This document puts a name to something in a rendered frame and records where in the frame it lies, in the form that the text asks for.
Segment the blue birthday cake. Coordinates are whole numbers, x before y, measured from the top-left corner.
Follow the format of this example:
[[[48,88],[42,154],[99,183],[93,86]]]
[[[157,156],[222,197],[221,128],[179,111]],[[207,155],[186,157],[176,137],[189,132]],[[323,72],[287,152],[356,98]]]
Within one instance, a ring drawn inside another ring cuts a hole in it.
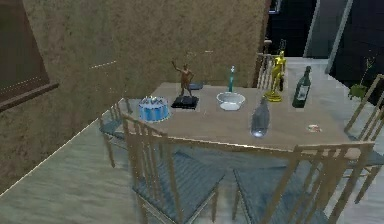
[[[164,97],[145,97],[138,107],[139,117],[146,122],[160,122],[170,115],[168,101]]]

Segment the brown figure statue black base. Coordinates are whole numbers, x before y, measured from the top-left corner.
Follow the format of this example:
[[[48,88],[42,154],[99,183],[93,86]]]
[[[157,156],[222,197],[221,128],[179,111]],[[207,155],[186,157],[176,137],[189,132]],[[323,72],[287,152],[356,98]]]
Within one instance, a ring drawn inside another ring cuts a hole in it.
[[[175,62],[172,62],[172,65],[174,69],[181,74],[181,78],[180,78],[181,92],[179,96],[174,100],[171,107],[195,110],[198,103],[198,98],[192,95],[191,88],[190,88],[190,83],[194,77],[194,74],[188,68],[187,64],[184,64],[182,69],[178,68]]]

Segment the wooden dining table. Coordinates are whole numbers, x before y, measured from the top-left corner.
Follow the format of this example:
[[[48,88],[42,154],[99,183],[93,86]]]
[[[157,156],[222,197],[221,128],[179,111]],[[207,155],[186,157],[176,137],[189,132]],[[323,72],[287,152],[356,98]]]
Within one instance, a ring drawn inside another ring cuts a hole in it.
[[[206,86],[197,93],[199,102],[195,110],[171,109],[170,117],[158,123],[145,124],[164,132],[171,141],[185,147],[218,149],[228,152],[270,154],[285,157],[297,145],[336,144],[349,140],[332,117],[318,104],[300,112],[287,102],[269,107],[268,132],[262,138],[251,133],[252,114],[262,94],[254,88],[237,88],[246,97],[238,111],[224,111],[216,95],[222,86]],[[309,132],[308,125],[316,124],[322,132]]]

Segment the white bowl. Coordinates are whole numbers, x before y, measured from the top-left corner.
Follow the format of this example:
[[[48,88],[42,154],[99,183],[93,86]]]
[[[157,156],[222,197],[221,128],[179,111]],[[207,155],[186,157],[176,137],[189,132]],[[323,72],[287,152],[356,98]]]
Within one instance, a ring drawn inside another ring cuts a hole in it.
[[[245,97],[236,92],[221,92],[216,99],[224,111],[238,111],[245,102]]]

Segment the teal candle stick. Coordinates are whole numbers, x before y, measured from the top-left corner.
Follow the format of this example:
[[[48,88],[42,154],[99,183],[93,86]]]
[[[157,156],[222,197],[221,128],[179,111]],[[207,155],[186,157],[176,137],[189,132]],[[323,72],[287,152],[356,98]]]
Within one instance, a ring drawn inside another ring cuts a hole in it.
[[[233,92],[233,81],[234,81],[234,72],[235,72],[235,66],[232,65],[230,69],[230,77],[229,77],[229,85],[228,85],[228,91]]]

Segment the clear glass bottle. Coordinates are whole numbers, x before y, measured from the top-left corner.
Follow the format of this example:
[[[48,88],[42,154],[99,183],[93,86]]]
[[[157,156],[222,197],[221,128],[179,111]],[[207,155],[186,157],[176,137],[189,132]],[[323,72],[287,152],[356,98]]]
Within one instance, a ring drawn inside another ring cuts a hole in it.
[[[268,132],[270,123],[270,113],[268,108],[268,100],[262,97],[259,106],[252,115],[250,133],[256,138],[262,138]]]

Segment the wooden chair blue seat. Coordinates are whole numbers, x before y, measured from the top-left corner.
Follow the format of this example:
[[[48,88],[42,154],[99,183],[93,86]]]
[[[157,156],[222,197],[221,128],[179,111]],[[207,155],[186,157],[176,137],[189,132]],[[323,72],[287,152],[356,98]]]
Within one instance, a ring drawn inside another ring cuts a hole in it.
[[[258,73],[257,88],[258,89],[269,89],[271,87],[271,71],[274,66],[274,60],[276,55],[269,52],[269,47],[272,41],[269,39],[264,40],[263,51],[258,54],[261,59],[261,65]]]
[[[112,146],[125,149],[122,145],[124,135],[118,129],[122,125],[122,113],[135,114],[137,112],[138,98],[121,98],[119,101],[110,106],[106,112],[98,117],[99,131],[101,132],[104,144],[107,149],[107,156],[112,168],[116,166],[114,151]]]
[[[363,112],[364,106],[368,103],[368,99],[370,98],[371,94],[374,92],[376,86],[380,81],[384,81],[384,74],[378,74],[376,76],[372,85],[369,87],[369,89],[360,99],[360,104],[358,105],[357,109],[355,110],[352,117],[350,118],[350,120],[348,121],[347,125],[344,128],[345,132],[348,132],[352,128],[358,116]],[[377,139],[382,128],[384,127],[383,103],[384,103],[384,90],[381,92],[379,100],[375,105],[371,115],[369,116],[369,119],[366,121],[364,127],[360,131],[360,134],[356,137],[357,141],[360,141],[360,140],[375,141]],[[379,174],[383,166],[384,166],[384,155],[378,153],[375,150],[372,150],[364,165],[364,170],[366,171],[366,174],[361,174],[361,177],[365,177],[365,181],[363,182],[359,190],[359,193],[357,194],[354,200],[355,204],[358,204],[361,201],[361,199],[365,196],[366,191],[369,189],[369,187],[371,186],[371,184],[373,183],[373,181],[375,180],[376,176]]]
[[[141,224],[149,224],[150,215],[161,224],[192,224],[206,206],[215,221],[225,172],[187,155],[184,144],[130,115],[122,116],[122,125]]]
[[[282,166],[235,169],[235,203],[247,224],[336,224],[374,145],[297,145]]]

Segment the gold figure statue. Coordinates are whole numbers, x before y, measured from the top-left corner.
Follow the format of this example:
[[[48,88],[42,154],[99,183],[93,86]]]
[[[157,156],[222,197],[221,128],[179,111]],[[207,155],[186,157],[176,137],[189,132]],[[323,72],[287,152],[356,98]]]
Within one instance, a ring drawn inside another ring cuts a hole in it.
[[[282,97],[279,95],[284,88],[284,75],[286,67],[285,52],[281,50],[274,59],[273,68],[271,71],[272,83],[271,89],[264,94],[269,102],[281,102]]]

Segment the dark green wine bottle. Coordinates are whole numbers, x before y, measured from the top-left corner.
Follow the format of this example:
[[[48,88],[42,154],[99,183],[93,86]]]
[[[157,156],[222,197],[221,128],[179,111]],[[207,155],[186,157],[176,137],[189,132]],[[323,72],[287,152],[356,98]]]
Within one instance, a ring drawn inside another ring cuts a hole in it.
[[[297,83],[294,98],[292,101],[292,106],[294,108],[305,107],[307,96],[311,87],[310,72],[311,67],[307,66],[304,75],[299,79]]]

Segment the green house plant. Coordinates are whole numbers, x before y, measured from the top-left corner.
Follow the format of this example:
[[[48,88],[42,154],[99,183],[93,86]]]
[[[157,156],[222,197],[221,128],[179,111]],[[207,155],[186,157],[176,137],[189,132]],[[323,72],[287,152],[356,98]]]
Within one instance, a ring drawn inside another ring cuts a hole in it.
[[[349,90],[348,97],[350,100],[352,100],[354,97],[357,97],[360,100],[364,98],[367,92],[367,87],[363,85],[363,81],[368,71],[372,68],[374,61],[375,61],[374,56],[368,57],[365,60],[365,69],[364,69],[363,76],[360,79],[360,82],[358,84],[354,84]]]

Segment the dark framed window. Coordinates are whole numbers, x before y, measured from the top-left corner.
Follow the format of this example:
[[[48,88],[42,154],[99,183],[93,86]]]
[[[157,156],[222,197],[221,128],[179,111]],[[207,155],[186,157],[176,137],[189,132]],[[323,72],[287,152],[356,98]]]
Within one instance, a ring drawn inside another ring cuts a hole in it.
[[[23,0],[0,0],[0,113],[58,87],[46,72]]]

